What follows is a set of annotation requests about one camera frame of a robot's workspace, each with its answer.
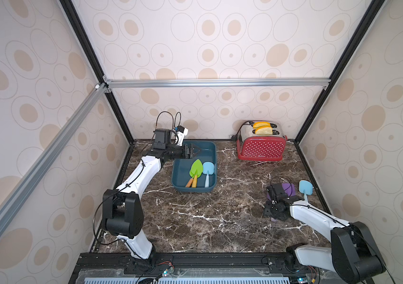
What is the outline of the light blue toy shovel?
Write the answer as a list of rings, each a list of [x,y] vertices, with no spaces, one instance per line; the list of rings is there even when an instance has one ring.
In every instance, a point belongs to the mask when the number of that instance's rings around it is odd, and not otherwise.
[[[205,162],[203,164],[203,174],[205,178],[205,188],[210,187],[210,175],[215,173],[215,165],[212,162]]]

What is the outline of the teal plastic storage box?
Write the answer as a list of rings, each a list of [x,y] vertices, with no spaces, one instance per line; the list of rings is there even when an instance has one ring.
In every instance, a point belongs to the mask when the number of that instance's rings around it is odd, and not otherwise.
[[[179,192],[208,193],[217,184],[216,145],[210,141],[187,141],[184,146],[194,150],[190,159],[174,162],[171,184]]]

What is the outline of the green shovel orange handle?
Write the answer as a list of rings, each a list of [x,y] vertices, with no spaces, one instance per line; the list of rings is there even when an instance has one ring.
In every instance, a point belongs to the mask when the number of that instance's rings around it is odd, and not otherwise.
[[[193,183],[193,180],[194,180],[195,171],[196,171],[195,165],[192,165],[192,166],[191,166],[191,169],[190,169],[190,172],[189,172],[189,174],[190,174],[190,179],[189,179],[189,181],[188,181],[187,184],[186,184],[186,188],[189,188],[189,187],[192,186],[192,183]]]

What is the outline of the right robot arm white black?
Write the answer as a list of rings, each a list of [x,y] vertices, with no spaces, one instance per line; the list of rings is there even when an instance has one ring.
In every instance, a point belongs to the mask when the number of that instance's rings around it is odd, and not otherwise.
[[[312,206],[308,195],[313,187],[300,181],[296,195],[292,183],[267,186],[264,215],[274,220],[299,220],[324,236],[330,247],[299,243],[286,249],[285,266],[292,272],[305,267],[318,267],[336,272],[348,284],[372,279],[388,271],[385,260],[366,224],[347,222]]]

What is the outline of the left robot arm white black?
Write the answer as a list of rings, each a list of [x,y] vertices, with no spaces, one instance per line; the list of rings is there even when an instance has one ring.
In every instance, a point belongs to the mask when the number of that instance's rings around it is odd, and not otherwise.
[[[101,228],[125,242],[132,257],[148,260],[154,253],[142,226],[144,213],[141,197],[153,177],[169,160],[195,157],[194,145],[184,144],[188,129],[179,125],[174,130],[156,129],[151,148],[144,153],[135,170],[116,189],[103,194]]]

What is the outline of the green shovel yellow handle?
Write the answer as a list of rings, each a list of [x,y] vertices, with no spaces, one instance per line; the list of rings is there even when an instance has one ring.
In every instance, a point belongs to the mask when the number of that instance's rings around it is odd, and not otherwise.
[[[203,164],[199,159],[197,159],[197,160],[194,161],[194,163],[192,165],[195,165],[196,171],[195,171],[194,180],[193,180],[193,183],[192,183],[191,187],[196,188],[197,187],[197,181],[198,181],[199,177],[203,173]]]

